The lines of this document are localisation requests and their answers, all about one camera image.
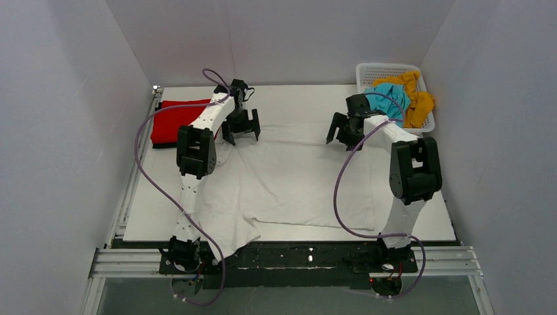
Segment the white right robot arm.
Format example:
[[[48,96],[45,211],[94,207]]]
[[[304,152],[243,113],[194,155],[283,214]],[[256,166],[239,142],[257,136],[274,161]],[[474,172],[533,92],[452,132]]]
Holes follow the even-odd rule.
[[[373,110],[368,96],[361,93],[346,98],[347,112],[334,114],[326,143],[336,139],[349,151],[340,175],[370,138],[375,138],[379,147],[390,155],[388,182],[393,201],[387,223],[374,239],[381,249],[401,250],[418,241],[412,235],[417,218],[426,203],[441,190],[437,142],[432,137],[411,134],[383,111]]]

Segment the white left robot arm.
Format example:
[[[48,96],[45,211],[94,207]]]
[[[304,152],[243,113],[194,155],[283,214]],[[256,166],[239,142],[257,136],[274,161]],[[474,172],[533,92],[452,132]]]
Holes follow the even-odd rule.
[[[182,125],[177,132],[176,164],[181,176],[181,196],[178,201],[181,217],[173,239],[192,244],[204,236],[215,245],[215,238],[207,228],[201,227],[200,196],[206,177],[217,166],[215,139],[220,131],[225,142],[236,144],[234,136],[255,134],[259,139],[261,127],[256,109],[249,114],[244,103],[247,92],[255,89],[241,79],[233,79],[229,88],[219,85],[213,91],[211,105],[189,125]]]

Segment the white t shirt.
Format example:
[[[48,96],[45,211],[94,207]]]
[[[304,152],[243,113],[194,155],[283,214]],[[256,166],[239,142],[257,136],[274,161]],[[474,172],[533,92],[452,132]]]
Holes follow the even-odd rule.
[[[199,220],[215,238],[209,245],[218,258],[260,238],[256,222],[379,231],[376,154],[364,146],[340,175],[349,151],[339,142],[327,144],[324,134],[318,124],[270,125],[258,141],[239,136],[236,146],[217,142]]]

